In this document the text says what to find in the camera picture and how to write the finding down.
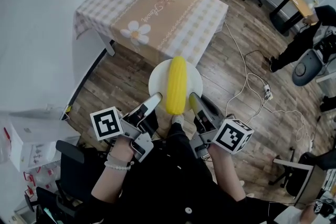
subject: white plate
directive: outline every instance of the white plate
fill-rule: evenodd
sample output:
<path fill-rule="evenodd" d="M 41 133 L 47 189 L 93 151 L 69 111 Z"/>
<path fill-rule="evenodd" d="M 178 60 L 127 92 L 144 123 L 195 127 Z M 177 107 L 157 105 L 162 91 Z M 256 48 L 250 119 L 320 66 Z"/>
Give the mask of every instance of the white plate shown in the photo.
<path fill-rule="evenodd" d="M 148 83 L 148 91 L 150 96 L 153 96 L 157 92 L 162 94 L 162 101 L 160 106 L 165 110 L 166 107 L 166 97 L 167 97 L 167 86 L 168 86 L 168 77 L 169 69 L 172 59 L 165 60 L 151 73 Z M 187 62 L 187 95 L 185 101 L 184 111 L 187 112 L 191 109 L 189 104 L 189 95 L 195 92 L 199 97 L 203 93 L 203 82 L 200 73 L 197 69 L 189 62 Z"/>

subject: black and white marker cube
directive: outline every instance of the black and white marker cube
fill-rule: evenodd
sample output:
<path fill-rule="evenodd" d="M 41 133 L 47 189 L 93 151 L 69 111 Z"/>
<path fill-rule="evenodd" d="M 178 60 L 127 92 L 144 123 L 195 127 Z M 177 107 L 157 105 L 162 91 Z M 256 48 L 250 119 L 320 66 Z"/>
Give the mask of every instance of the black and white marker cube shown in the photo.
<path fill-rule="evenodd" d="M 212 143 L 231 154 L 241 151 L 251 138 L 254 130 L 240 120 L 225 120 Z"/>
<path fill-rule="evenodd" d="M 90 117 L 98 140 L 111 138 L 123 133 L 115 106 L 91 113 Z"/>

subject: button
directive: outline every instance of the button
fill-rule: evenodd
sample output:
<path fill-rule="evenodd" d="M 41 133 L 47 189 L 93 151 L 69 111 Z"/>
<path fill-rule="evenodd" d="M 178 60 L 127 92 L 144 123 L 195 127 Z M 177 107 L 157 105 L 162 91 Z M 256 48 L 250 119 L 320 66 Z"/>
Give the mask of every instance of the button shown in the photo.
<path fill-rule="evenodd" d="M 187 208 L 185 208 L 185 212 L 186 212 L 187 214 L 191 214 L 193 211 L 191 210 L 190 207 L 187 207 Z"/>

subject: yellow corn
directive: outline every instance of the yellow corn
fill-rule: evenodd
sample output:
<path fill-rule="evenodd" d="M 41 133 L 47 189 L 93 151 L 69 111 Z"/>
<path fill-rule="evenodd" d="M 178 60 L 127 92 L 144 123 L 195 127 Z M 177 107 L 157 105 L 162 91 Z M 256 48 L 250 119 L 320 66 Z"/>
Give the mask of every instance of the yellow corn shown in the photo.
<path fill-rule="evenodd" d="M 172 60 L 169 70 L 166 111 L 171 115 L 184 112 L 187 93 L 187 63 L 183 57 Z"/>

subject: wooden floor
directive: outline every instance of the wooden floor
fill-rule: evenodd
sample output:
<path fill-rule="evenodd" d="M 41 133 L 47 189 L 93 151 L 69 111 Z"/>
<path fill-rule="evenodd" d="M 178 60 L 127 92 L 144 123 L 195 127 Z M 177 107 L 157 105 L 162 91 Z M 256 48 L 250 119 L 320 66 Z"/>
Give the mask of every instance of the wooden floor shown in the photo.
<path fill-rule="evenodd" d="M 228 4 L 226 23 L 239 44 L 243 55 L 260 50 L 267 57 L 281 53 L 291 38 L 284 38 L 272 26 L 265 6 L 259 8 L 255 0 L 221 0 Z M 99 149 L 104 143 L 95 139 L 90 123 L 90 113 L 111 106 L 119 107 L 123 112 L 131 111 L 135 106 L 149 97 L 148 80 L 153 67 L 141 56 L 123 46 L 115 46 L 115 56 L 106 55 L 81 89 L 70 112 L 69 123 L 82 135 L 83 140 Z M 302 112 L 308 134 L 311 135 L 320 115 L 319 104 L 322 91 L 313 81 L 305 87 L 296 87 L 291 81 L 293 65 L 289 65 L 276 73 L 270 73 L 263 62 L 261 54 L 254 52 L 247 56 L 246 62 L 253 72 L 265 78 L 271 86 L 273 100 L 266 106 L 275 110 L 298 110 Z M 197 69 L 202 75 L 203 93 L 214 101 L 225 113 L 227 101 L 236 95 L 245 82 L 244 63 L 232 40 L 228 29 L 217 33 L 206 49 Z M 263 85 L 260 80 L 251 77 L 250 85 L 260 95 Z M 229 103 L 228 113 L 246 122 L 259 108 L 259 98 L 248 88 Z M 157 108 L 159 130 L 165 137 L 170 127 L 170 117 L 161 108 Z M 313 153 L 328 151 L 333 144 L 333 128 L 330 123 L 334 114 L 324 115 L 318 124 Z M 193 113 L 186 115 L 184 130 L 190 137 L 195 126 Z M 250 126 L 255 130 L 250 142 L 242 152 L 233 157 L 237 174 L 245 181 L 246 193 L 254 193 L 255 197 L 291 202 L 279 185 L 270 187 L 268 181 L 275 179 L 281 169 L 272 164 L 276 155 L 289 159 L 289 147 L 297 149 L 295 160 L 308 150 L 308 137 L 297 130 L 302 127 L 298 113 L 270 113 L 263 109 Z"/>

